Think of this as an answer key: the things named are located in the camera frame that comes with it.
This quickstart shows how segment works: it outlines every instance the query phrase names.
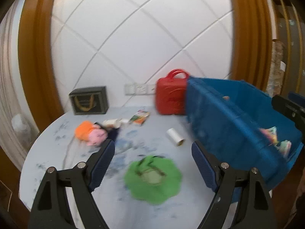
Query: white roller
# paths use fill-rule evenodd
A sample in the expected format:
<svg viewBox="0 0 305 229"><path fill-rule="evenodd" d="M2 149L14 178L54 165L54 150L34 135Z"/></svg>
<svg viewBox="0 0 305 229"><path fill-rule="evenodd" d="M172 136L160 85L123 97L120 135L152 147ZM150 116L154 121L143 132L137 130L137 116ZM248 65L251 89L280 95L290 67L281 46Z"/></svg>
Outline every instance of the white roller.
<svg viewBox="0 0 305 229"><path fill-rule="evenodd" d="M176 146L180 146L183 144L185 139L181 137L175 129L173 128L168 129L166 133L170 137L170 139L175 143Z"/></svg>

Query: wall switch panel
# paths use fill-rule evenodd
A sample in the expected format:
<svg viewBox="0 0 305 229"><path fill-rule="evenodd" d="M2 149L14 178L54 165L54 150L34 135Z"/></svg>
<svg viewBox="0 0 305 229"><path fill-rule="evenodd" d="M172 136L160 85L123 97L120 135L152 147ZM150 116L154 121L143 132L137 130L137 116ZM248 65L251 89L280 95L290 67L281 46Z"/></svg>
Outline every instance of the wall switch panel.
<svg viewBox="0 0 305 229"><path fill-rule="evenodd" d="M147 85L147 94L153 95L156 93L156 85L155 84L148 84Z"/></svg>
<svg viewBox="0 0 305 229"><path fill-rule="evenodd" d="M147 94L147 85L146 84L136 84L135 85L135 94L136 95L146 95Z"/></svg>
<svg viewBox="0 0 305 229"><path fill-rule="evenodd" d="M125 84L124 91L125 91L125 95L135 95L135 85L134 84Z"/></svg>
<svg viewBox="0 0 305 229"><path fill-rule="evenodd" d="M153 95L155 94L155 84L125 84L125 95Z"/></svg>

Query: green bag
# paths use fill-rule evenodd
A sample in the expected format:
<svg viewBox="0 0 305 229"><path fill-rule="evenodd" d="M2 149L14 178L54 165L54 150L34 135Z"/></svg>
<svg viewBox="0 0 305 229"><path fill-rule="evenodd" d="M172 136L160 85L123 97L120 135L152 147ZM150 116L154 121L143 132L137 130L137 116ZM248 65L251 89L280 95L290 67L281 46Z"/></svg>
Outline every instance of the green bag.
<svg viewBox="0 0 305 229"><path fill-rule="evenodd" d="M157 205L180 191L182 175L173 161L160 156L147 156L132 162L124 176L132 196Z"/></svg>

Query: pink cloth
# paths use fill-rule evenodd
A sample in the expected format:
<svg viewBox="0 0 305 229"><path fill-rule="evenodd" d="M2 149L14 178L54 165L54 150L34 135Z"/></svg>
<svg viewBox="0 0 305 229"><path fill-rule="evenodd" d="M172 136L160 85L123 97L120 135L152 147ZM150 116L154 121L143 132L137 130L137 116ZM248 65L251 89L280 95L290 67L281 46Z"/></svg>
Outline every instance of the pink cloth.
<svg viewBox="0 0 305 229"><path fill-rule="evenodd" d="M88 136L88 146L99 146L105 139L107 139L108 133L104 129L93 129Z"/></svg>

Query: white table surface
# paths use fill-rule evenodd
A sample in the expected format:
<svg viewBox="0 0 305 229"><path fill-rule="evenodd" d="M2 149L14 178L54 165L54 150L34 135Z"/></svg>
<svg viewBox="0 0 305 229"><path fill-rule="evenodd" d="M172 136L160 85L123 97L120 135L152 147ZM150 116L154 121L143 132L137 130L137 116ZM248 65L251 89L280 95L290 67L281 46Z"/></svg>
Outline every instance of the white table surface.
<svg viewBox="0 0 305 229"><path fill-rule="evenodd" d="M184 116L162 116L152 107L110 108L105 115L73 115L68 112L54 121L33 144L26 157L20 178L19 197L30 210L39 184L48 167L69 169L78 162L87 161L98 148L88 147L74 137L75 128L85 120L93 123L106 119L130 119L139 109L151 112L142 126L123 127L116 140L115 155L100 187L92 193L95 202L110 229L188 229L197 228L205 215L214 193L207 188L192 158L193 138ZM175 146L166 136L176 129L186 140ZM131 197L123 176L132 161L143 155L163 155L174 160L182 173L180 193L161 205ZM82 229L71 188L67 188L71 213L77 228ZM229 228L236 204L232 204L223 228Z"/></svg>

